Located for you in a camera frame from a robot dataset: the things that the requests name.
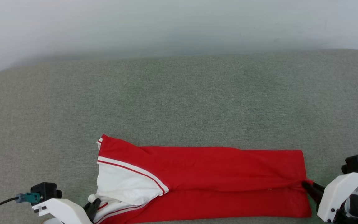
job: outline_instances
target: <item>clothing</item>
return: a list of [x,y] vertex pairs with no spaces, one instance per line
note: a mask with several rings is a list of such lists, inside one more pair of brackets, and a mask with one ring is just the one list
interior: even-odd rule
[[106,135],[98,146],[95,224],[311,216],[300,150],[138,147]]

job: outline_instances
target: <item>gray fabric surface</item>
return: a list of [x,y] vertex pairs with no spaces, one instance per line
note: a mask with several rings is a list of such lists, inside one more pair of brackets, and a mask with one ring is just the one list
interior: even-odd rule
[[[341,174],[345,157],[358,153],[358,51],[75,61],[3,71],[0,201],[48,181],[64,198],[85,204],[96,191],[96,141],[104,133],[141,146],[302,149],[308,177],[326,185]],[[41,220],[29,204],[0,207],[1,224]],[[322,221],[314,213],[167,223]]]

